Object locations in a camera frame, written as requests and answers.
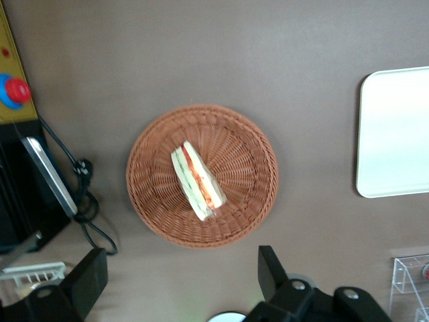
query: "white plate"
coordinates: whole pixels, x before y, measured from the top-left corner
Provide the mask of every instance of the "white plate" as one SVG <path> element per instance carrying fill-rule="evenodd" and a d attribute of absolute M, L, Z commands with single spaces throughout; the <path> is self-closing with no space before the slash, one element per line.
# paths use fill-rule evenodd
<path fill-rule="evenodd" d="M 429 192 L 429 67 L 362 84 L 356 186 L 367 198 Z"/>
<path fill-rule="evenodd" d="M 215 315 L 207 322 L 242 322 L 246 316 L 236 312 L 224 312 Z"/>

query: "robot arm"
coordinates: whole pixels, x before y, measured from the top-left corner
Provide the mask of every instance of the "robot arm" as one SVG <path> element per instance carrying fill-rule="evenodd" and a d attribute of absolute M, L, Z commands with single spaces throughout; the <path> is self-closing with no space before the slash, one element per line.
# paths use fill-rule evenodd
<path fill-rule="evenodd" d="M 302 279 L 289 279 L 271 246 L 260 246 L 258 279 L 265 302 L 244 322 L 391 322 L 374 298 L 355 287 L 324 294 Z"/>

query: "woven bread basket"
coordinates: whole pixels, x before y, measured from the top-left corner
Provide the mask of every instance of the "woven bread basket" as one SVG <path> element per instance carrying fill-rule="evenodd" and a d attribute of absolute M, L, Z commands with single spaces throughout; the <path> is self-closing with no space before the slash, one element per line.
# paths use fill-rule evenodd
<path fill-rule="evenodd" d="M 174 172 L 171 152 L 188 140 L 228 201 L 201 221 Z M 266 218 L 278 190 L 278 165 L 261 130 L 218 105 L 175 109 L 138 137 L 127 166 L 127 187 L 143 222 L 163 238 L 189 248 L 236 242 Z"/>

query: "blue button base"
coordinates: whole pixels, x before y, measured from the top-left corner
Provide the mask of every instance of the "blue button base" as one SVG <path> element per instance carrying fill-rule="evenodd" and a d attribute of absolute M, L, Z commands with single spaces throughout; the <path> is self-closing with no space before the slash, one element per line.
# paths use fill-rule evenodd
<path fill-rule="evenodd" d="M 10 109 L 21 109 L 23 104 L 18 104 L 12 101 L 6 93 L 6 82 L 11 79 L 9 74 L 0 74 L 0 101 Z"/>

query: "bread slice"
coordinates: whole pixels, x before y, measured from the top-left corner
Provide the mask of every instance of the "bread slice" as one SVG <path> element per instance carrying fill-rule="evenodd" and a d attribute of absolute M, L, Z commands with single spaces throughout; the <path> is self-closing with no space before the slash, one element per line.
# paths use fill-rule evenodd
<path fill-rule="evenodd" d="M 185 141 L 183 143 L 183 147 L 188 152 L 188 155 L 192 162 L 192 166 L 194 167 L 195 172 L 199 176 L 200 180 L 198 178 L 195 178 L 195 175 L 193 173 L 196 181 L 200 183 L 199 187 L 202 191 L 203 196 L 206 199 L 206 203 L 211 209 L 219 208 L 225 203 L 226 200 L 225 195 L 219 187 L 216 179 L 210 173 L 210 171 L 208 170 L 208 168 L 206 167 L 206 165 L 204 164 L 201 157 L 198 155 L 191 143 Z"/>
<path fill-rule="evenodd" d="M 174 170 L 182 184 L 183 191 L 189 203 L 200 220 L 205 220 L 212 213 L 208 209 L 197 181 L 194 179 L 188 167 L 188 162 L 180 146 L 172 152 Z"/>

